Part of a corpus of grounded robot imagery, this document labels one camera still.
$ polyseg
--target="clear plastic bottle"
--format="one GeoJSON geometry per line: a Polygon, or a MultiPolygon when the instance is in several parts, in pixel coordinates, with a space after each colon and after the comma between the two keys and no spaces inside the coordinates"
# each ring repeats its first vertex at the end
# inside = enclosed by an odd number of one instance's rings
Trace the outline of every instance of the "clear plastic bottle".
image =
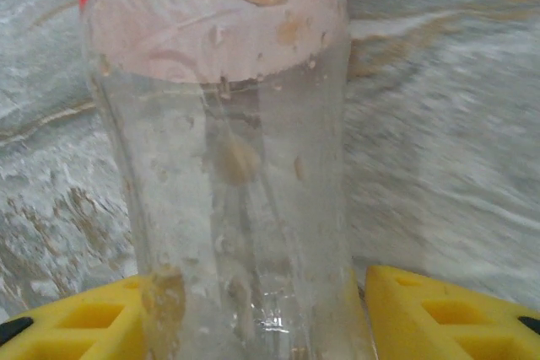
{"type": "Polygon", "coordinates": [[[153,358],[372,358],[343,221],[346,0],[80,2],[153,358]]]}

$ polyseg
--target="yellow plastic object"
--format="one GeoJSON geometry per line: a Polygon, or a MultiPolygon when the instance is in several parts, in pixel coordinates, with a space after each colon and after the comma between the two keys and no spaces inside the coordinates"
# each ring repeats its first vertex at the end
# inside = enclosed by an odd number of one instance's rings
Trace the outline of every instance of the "yellow plastic object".
{"type": "Polygon", "coordinates": [[[34,324],[0,347],[0,360],[144,360],[138,277],[32,309],[34,324]]]}
{"type": "Polygon", "coordinates": [[[380,360],[540,360],[540,335],[518,318],[540,314],[388,266],[365,291],[380,360]]]}

